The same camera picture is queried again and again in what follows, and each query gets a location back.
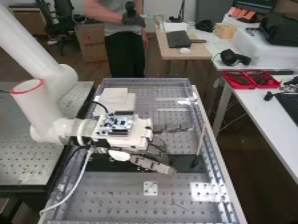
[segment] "keyboard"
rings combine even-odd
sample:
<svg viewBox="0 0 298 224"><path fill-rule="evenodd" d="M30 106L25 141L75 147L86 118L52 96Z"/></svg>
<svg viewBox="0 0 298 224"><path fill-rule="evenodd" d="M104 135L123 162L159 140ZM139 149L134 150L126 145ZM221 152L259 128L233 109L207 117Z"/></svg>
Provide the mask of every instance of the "keyboard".
<svg viewBox="0 0 298 224"><path fill-rule="evenodd" d="M185 31L167 33L170 48L191 48L192 41Z"/></svg>
<svg viewBox="0 0 298 224"><path fill-rule="evenodd" d="M298 126L298 94L279 93L276 97Z"/></svg>

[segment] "white block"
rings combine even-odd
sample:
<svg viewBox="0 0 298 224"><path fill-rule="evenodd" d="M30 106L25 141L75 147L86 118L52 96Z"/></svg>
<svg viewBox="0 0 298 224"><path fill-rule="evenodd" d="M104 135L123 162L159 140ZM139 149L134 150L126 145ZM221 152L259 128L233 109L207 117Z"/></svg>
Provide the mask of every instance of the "white block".
<svg viewBox="0 0 298 224"><path fill-rule="evenodd" d="M298 47L272 45L260 31L253 33L255 36L245 29L237 30L232 43L239 51L252 57L257 66L297 69Z"/></svg>

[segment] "red object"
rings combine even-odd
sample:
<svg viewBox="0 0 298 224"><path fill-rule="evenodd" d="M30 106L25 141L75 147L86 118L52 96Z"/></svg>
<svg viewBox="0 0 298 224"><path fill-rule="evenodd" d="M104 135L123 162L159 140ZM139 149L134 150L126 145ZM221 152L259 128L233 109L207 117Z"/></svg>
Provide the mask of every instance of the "red object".
<svg viewBox="0 0 298 224"><path fill-rule="evenodd" d="M251 11L247 16L244 16L245 19L251 20L255 16L256 12L255 11Z"/></svg>
<svg viewBox="0 0 298 224"><path fill-rule="evenodd" d="M247 12L248 12L248 10L243 9L240 14L239 14L239 16L237 16L237 18L245 17Z"/></svg>
<svg viewBox="0 0 298 224"><path fill-rule="evenodd" d="M233 89L255 89L256 83L245 74L245 72L239 70L228 70L221 72L223 77L231 84Z"/></svg>
<svg viewBox="0 0 298 224"><path fill-rule="evenodd" d="M232 16L233 12L236 11L236 7L232 7L228 14Z"/></svg>
<svg viewBox="0 0 298 224"><path fill-rule="evenodd" d="M244 73L248 75L248 77L252 79L252 81L256 83L256 87L260 89L276 89L280 88L281 82L279 82L272 75L263 71L263 70L247 70Z"/></svg>
<svg viewBox="0 0 298 224"><path fill-rule="evenodd" d="M28 92L32 92L32 91L35 91L36 89L39 89L43 85L44 85L44 79L39 79L39 84L35 86L35 87L32 87L31 89L28 89L28 90L26 90L26 91L18 91L17 90L17 87L22 84L22 83L25 83L25 82L27 82L28 80L26 80L26 81L23 81L23 82L21 82L13 89L11 89L11 94L13 95L18 95L18 94L26 94L26 93L28 93Z"/></svg>
<svg viewBox="0 0 298 224"><path fill-rule="evenodd" d="M232 17L237 17L241 12L241 9L236 8L235 12L232 13Z"/></svg>

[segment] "white desk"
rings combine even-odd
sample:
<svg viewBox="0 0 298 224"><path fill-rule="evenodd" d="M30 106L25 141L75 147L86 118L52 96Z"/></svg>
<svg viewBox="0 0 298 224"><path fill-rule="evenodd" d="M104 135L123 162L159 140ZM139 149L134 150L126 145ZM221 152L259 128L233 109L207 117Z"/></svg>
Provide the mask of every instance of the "white desk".
<svg viewBox="0 0 298 224"><path fill-rule="evenodd" d="M292 80L295 75L275 76L275 78L279 81L285 82ZM224 94L213 124L213 132L217 136L231 95L233 93L298 184L298 126L292 120L277 98L275 97L269 102L264 100L268 91L272 91L273 93L281 92L279 89L236 90L232 89L225 82Z"/></svg>
<svg viewBox="0 0 298 224"><path fill-rule="evenodd" d="M239 70L244 70L244 69L289 70L288 67L276 66L275 64L272 66L267 66L267 67L256 65L255 61L252 61L249 66L247 66L241 63L233 67L225 65L221 61L221 56L217 54L220 54L227 49L232 49L236 53L243 54L240 52L240 50L233 46L232 40L220 39L215 33L208 33L208 32L200 31L200 30L196 30L195 33L196 33L199 39L204 39L208 41L205 46L207 46L211 54L215 57L213 64L216 66L217 71L232 70L232 69L239 69Z"/></svg>

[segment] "black bag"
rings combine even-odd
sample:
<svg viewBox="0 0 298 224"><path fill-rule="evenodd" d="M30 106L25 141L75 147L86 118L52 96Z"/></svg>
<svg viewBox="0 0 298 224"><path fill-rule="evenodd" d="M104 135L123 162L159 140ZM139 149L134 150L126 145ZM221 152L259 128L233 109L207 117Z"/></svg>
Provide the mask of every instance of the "black bag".
<svg viewBox="0 0 298 224"><path fill-rule="evenodd" d="M269 43L298 46L298 14L269 14L261 22L260 29Z"/></svg>

